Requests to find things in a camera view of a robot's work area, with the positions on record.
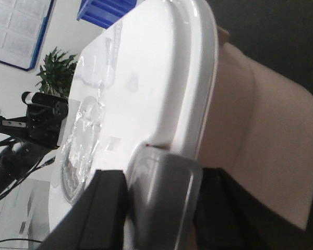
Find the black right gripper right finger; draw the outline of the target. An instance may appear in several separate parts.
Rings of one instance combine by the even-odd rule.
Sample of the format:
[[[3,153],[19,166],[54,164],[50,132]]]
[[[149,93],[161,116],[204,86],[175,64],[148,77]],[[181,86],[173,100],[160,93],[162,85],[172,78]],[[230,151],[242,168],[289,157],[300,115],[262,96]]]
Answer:
[[[246,219],[220,168],[203,168],[194,215],[197,249],[271,249]]]

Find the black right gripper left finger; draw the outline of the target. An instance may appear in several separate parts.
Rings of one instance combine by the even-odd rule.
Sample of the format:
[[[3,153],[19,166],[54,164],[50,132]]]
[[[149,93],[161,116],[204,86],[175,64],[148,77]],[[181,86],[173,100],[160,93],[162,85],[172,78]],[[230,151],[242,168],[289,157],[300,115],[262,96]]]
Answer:
[[[97,170],[39,249],[123,249],[128,189],[121,170]]]

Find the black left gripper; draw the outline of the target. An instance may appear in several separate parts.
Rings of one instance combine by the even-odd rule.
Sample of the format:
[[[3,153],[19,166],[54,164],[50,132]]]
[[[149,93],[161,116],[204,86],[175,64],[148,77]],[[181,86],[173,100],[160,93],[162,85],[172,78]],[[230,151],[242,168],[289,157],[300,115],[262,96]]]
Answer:
[[[0,133],[49,149],[59,148],[62,121],[68,115],[68,100],[41,92],[24,92],[24,117],[0,116]]]

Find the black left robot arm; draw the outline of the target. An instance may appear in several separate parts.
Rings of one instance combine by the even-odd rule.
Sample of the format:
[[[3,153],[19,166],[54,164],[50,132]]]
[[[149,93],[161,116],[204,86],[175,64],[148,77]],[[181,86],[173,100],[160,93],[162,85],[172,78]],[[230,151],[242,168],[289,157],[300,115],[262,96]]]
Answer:
[[[0,200],[31,173],[50,151],[59,147],[69,103],[62,97],[24,92],[26,115],[0,116]],[[127,182],[120,170],[96,170],[87,189],[43,241],[39,249],[123,249]]]

